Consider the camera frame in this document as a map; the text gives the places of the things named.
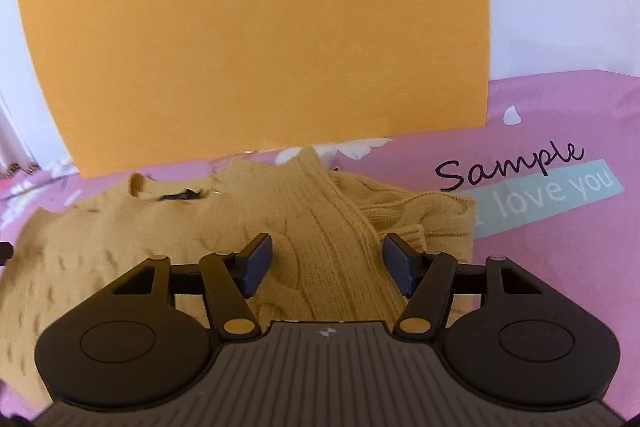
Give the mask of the tan cable-knit cardigan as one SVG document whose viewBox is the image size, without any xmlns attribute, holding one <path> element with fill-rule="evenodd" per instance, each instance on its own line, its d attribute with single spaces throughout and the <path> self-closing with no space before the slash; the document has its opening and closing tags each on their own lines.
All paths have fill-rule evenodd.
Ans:
<svg viewBox="0 0 640 427">
<path fill-rule="evenodd" d="M 383 263 L 385 235 L 417 251 L 472 253 L 475 202 L 411 192 L 326 168 L 311 148 L 271 166 L 235 160 L 181 183 L 135 173 L 61 212 L 40 209 L 23 225 L 1 277 L 1 377 L 45 407 L 39 334 L 74 306 L 153 255 L 194 263 L 272 238 L 271 267 L 250 300 L 273 320 L 393 322 L 404 307 Z"/>
</svg>

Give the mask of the beige patterned curtain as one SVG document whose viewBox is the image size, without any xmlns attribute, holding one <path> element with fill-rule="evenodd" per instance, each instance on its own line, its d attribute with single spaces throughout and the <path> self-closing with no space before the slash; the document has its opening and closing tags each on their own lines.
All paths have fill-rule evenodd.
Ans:
<svg viewBox="0 0 640 427">
<path fill-rule="evenodd" d="M 38 162 L 17 133 L 4 98 L 0 107 L 0 164 L 1 179 L 11 179 L 19 172 L 33 174 L 40 169 Z"/>
</svg>

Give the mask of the orange headboard panel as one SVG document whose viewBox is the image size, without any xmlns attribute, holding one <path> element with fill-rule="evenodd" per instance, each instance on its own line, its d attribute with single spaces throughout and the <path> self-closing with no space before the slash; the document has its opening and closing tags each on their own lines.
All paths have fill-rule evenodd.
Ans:
<svg viewBox="0 0 640 427">
<path fill-rule="evenodd" d="M 18 0 L 86 176 L 485 124 L 489 0 Z"/>
</svg>

